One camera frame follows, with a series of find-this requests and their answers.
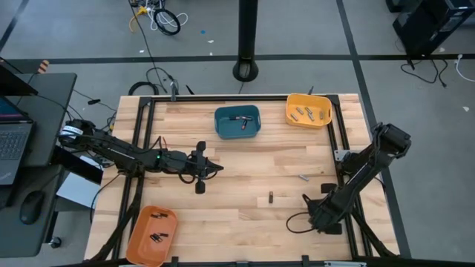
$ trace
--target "yellow bowl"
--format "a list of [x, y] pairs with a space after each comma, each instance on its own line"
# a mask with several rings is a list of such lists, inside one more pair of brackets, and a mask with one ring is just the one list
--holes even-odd
[[[304, 114], [300, 114], [297, 108], [300, 108]], [[314, 121], [310, 119], [306, 108], [312, 111]], [[298, 121], [293, 119], [291, 114], [294, 114]], [[324, 96], [292, 93], [287, 97], [285, 120], [294, 126], [322, 128], [332, 121], [332, 102]]]

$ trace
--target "black desk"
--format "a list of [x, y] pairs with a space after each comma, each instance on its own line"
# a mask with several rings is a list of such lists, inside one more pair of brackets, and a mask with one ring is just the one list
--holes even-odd
[[[74, 73], [39, 74], [34, 77], [32, 74], [20, 74], [19, 77], [26, 82], [30, 81], [30, 85], [40, 96], [52, 99], [64, 107], [69, 104], [76, 82]], [[9, 99], [17, 103], [19, 97]], [[82, 176], [85, 175], [80, 173], [81, 170], [88, 167], [90, 170], [98, 171], [88, 164], [82, 165], [84, 164], [82, 160], [56, 146], [56, 135], [65, 116], [65, 111], [61, 107], [37, 96], [23, 96], [19, 107], [29, 113], [36, 123], [36, 129], [28, 144], [31, 152], [22, 163], [14, 186], [0, 188], [0, 203], [5, 201], [5, 197], [12, 196], [9, 206], [0, 210], [0, 257], [36, 256], [42, 243], [49, 241], [57, 217], [56, 202], [63, 200], [56, 197], [56, 192], [68, 174], [66, 168], [71, 171], [79, 169], [74, 172]], [[32, 225], [24, 225], [19, 219], [23, 199], [31, 191], [41, 188], [60, 171], [62, 175], [55, 177], [43, 188], [45, 201], [40, 218]], [[96, 179], [99, 177], [99, 181], [96, 182], [100, 184], [102, 172], [100, 171], [99, 175], [95, 174]]]

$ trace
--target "orange plastic bin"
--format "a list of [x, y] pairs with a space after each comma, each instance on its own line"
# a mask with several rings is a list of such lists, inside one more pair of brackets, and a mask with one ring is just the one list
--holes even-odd
[[140, 266], [161, 266], [168, 254], [177, 229], [173, 211], [157, 206], [146, 206], [140, 211], [125, 257]]
[[[304, 114], [300, 114], [297, 108], [300, 108]], [[312, 111], [314, 121], [310, 119], [306, 108]], [[291, 114], [294, 114], [298, 121], [293, 119]], [[322, 128], [332, 121], [332, 102], [324, 96], [292, 93], [287, 97], [285, 120], [294, 126]]]

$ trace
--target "wooden table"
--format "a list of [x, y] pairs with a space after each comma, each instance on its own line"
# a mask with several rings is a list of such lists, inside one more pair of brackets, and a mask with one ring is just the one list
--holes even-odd
[[[368, 129], [357, 94], [339, 95], [351, 149], [370, 144]], [[138, 96], [123, 96], [117, 112], [114, 136], [131, 142]], [[258, 106], [262, 128], [253, 139], [222, 140], [214, 131], [214, 111], [223, 106]], [[179, 224], [171, 256], [180, 262], [349, 260], [351, 254], [342, 235], [292, 234], [285, 222], [306, 211], [301, 195], [322, 198], [321, 183], [337, 183], [327, 128], [320, 130], [285, 123], [285, 101], [262, 102], [160, 102], [155, 106], [151, 142], [159, 135], [168, 149], [189, 153], [198, 141], [207, 144], [205, 156], [224, 167], [206, 182], [206, 193], [196, 195], [194, 185], [166, 174], [146, 174], [142, 207], [158, 205], [176, 212]], [[148, 112], [144, 113], [142, 126]], [[143, 143], [141, 131], [139, 144]], [[341, 140], [336, 133], [339, 145]], [[102, 184], [115, 177], [108, 169]], [[298, 178], [309, 177], [309, 182]], [[85, 258], [98, 252], [117, 224], [125, 178], [111, 183], [99, 195]], [[135, 189], [131, 189], [131, 198]], [[269, 192], [274, 202], [269, 204]], [[375, 179], [361, 192], [366, 220], [381, 241], [398, 253], [393, 225], [381, 184]], [[290, 227], [309, 228], [308, 216], [295, 218]], [[363, 252], [355, 226], [360, 254]], [[124, 231], [121, 257], [125, 256], [129, 229]]]

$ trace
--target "laptop screen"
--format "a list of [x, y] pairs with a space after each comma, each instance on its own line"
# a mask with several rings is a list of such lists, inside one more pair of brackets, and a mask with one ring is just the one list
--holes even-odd
[[28, 120], [10, 101], [0, 97], [0, 122]]

